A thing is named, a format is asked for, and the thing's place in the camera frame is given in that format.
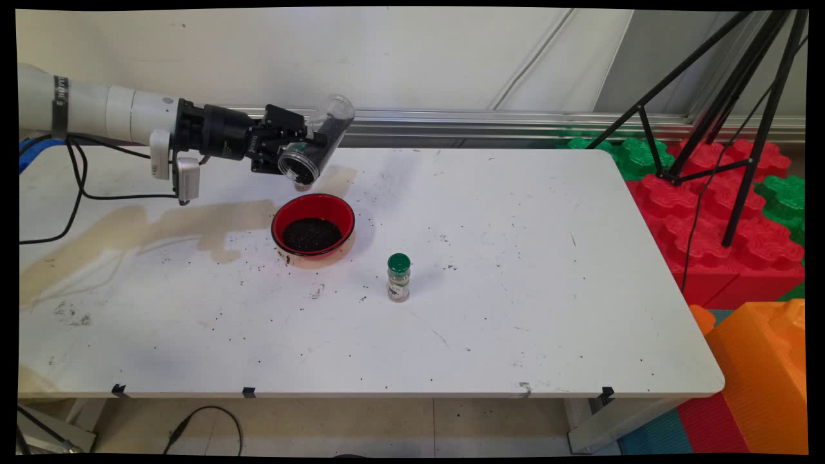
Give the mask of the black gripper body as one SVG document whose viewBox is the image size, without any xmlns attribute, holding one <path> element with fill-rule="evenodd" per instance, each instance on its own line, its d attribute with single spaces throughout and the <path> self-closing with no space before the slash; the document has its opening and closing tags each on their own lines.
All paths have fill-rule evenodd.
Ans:
<svg viewBox="0 0 825 464">
<path fill-rule="evenodd" d="M 202 156 L 230 160 L 272 161 L 270 149 L 254 142 L 257 130 L 266 126 L 265 118 L 252 118 L 241 111 L 206 104 L 198 108 L 180 98 L 177 106 L 177 152 L 197 151 Z"/>
</svg>

